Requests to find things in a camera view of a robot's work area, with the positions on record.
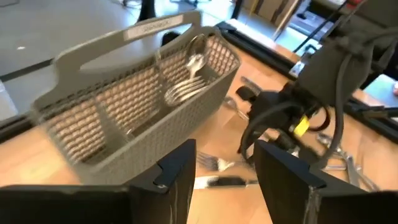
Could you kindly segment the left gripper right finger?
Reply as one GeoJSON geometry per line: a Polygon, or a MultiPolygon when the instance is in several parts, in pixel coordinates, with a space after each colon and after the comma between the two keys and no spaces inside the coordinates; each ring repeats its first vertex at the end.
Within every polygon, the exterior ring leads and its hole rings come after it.
{"type": "Polygon", "coordinates": [[[367,192],[262,140],[253,158],[273,224],[398,224],[398,191],[367,192]]]}

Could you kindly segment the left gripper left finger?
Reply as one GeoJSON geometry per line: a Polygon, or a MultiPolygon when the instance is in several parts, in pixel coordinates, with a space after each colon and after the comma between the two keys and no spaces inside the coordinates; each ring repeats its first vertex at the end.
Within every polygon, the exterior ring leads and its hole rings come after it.
{"type": "Polygon", "coordinates": [[[194,139],[122,185],[0,187],[0,224],[187,224],[194,139]]]}

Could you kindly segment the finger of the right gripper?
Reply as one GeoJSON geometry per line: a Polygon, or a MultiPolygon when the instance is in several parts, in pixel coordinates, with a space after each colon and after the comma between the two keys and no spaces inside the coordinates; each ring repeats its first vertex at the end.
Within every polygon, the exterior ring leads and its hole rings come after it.
{"type": "Polygon", "coordinates": [[[251,90],[247,86],[239,87],[235,93],[242,99],[243,101],[255,101],[257,99],[256,93],[251,90]]]}

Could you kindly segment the silver spoon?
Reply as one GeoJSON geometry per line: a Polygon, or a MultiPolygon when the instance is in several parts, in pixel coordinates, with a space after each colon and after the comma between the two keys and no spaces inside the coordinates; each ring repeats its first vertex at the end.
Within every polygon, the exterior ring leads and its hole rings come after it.
{"type": "Polygon", "coordinates": [[[186,67],[190,72],[190,79],[193,80],[197,71],[206,64],[206,43],[205,34],[196,35],[189,43],[187,50],[186,67]]]}

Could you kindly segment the grey plastic cutlery basket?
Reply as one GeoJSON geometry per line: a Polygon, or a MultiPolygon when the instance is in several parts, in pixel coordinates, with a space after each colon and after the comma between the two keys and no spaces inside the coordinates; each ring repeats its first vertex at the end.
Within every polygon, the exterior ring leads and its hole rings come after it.
{"type": "Polygon", "coordinates": [[[220,31],[202,26],[198,11],[148,19],[55,57],[58,82],[33,102],[30,117],[46,130],[82,183],[122,184],[173,151],[218,110],[240,64],[220,31]],[[113,50],[183,25],[189,29],[177,38],[124,65],[82,69],[113,50]],[[199,34],[207,37],[206,64],[195,77],[208,86],[169,106],[164,95],[190,78],[188,45],[199,34]]]}

